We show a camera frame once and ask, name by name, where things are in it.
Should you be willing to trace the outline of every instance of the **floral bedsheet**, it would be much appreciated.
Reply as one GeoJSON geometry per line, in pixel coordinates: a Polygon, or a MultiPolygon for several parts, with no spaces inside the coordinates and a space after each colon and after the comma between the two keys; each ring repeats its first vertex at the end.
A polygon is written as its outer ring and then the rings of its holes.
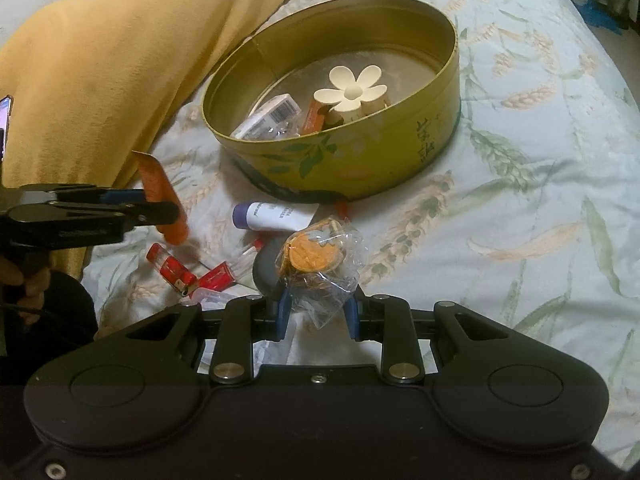
{"type": "MultiPolygon", "coordinates": [[[[322,1],[289,0],[270,23],[322,1]]],[[[414,308],[457,301],[592,365],[610,389],[595,444],[629,466],[640,459],[637,105],[569,0],[423,1],[458,28],[462,118],[431,167],[353,205],[370,247],[362,285],[414,308]]],[[[220,153],[202,93],[153,154],[184,200],[194,245],[222,261],[242,244],[233,205],[267,196],[220,153]]],[[[175,301],[144,261],[156,240],[138,229],[94,250],[83,283],[103,324],[175,301]]],[[[379,358],[379,345],[350,341],[341,319],[315,332],[295,315],[285,342],[256,345],[258,364],[379,358]]],[[[427,345],[424,359],[433,367],[427,345]]]]}

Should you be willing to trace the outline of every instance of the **human hand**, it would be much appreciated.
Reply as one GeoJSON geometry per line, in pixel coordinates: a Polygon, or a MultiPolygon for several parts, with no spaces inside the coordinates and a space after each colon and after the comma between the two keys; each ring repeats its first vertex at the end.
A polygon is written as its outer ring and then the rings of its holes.
{"type": "MultiPolygon", "coordinates": [[[[24,285],[25,296],[18,300],[18,306],[41,309],[44,305],[44,291],[49,288],[50,281],[51,273],[48,267],[25,279],[15,264],[0,256],[0,283],[13,286],[24,285]]],[[[19,315],[26,325],[31,325],[40,319],[37,314],[28,312],[20,312],[19,315]]]]}

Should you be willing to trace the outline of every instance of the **blue object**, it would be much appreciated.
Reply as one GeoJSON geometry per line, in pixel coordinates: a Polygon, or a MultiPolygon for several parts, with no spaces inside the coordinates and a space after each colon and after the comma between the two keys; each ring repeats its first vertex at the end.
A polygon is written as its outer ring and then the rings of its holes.
{"type": "Polygon", "coordinates": [[[616,34],[622,35],[622,31],[618,28],[616,20],[609,16],[606,12],[597,9],[593,0],[588,0],[582,6],[575,6],[580,12],[584,22],[592,27],[604,27],[612,30],[616,34]]]}
{"type": "Polygon", "coordinates": [[[139,204],[146,202],[144,189],[110,189],[100,196],[101,204],[139,204]]]}
{"type": "Polygon", "coordinates": [[[358,340],[360,336],[360,322],[358,320],[358,302],[351,296],[342,306],[344,319],[349,329],[349,337],[358,340]]]}
{"type": "Polygon", "coordinates": [[[282,341],[287,333],[289,324],[289,314],[291,314],[291,292],[287,287],[278,303],[278,316],[276,318],[276,341],[282,341]]]}
{"type": "Polygon", "coordinates": [[[231,219],[238,229],[248,229],[249,224],[246,222],[246,214],[249,212],[251,202],[243,202],[234,207],[231,219]]]}

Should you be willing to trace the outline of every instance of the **smartphone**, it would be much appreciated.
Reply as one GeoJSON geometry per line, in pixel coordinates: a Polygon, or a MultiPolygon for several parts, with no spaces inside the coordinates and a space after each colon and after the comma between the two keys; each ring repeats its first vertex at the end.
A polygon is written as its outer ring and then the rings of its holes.
{"type": "Polygon", "coordinates": [[[9,120],[11,118],[11,107],[14,104],[14,98],[8,95],[0,101],[0,162],[4,161],[4,150],[6,149],[6,140],[9,134],[9,120]]]}

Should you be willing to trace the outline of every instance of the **orange cookie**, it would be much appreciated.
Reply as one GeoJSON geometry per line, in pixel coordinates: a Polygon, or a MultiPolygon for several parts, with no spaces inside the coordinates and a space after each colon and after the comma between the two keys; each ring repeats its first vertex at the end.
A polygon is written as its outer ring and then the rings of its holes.
{"type": "Polygon", "coordinates": [[[289,261],[300,272],[327,272],[343,260],[342,251],[330,243],[320,245],[300,233],[289,243],[289,261]]]}
{"type": "Polygon", "coordinates": [[[284,276],[287,273],[287,269],[289,269],[289,240],[291,240],[290,237],[284,242],[284,247],[282,248],[282,261],[278,272],[281,276],[284,276]]]}

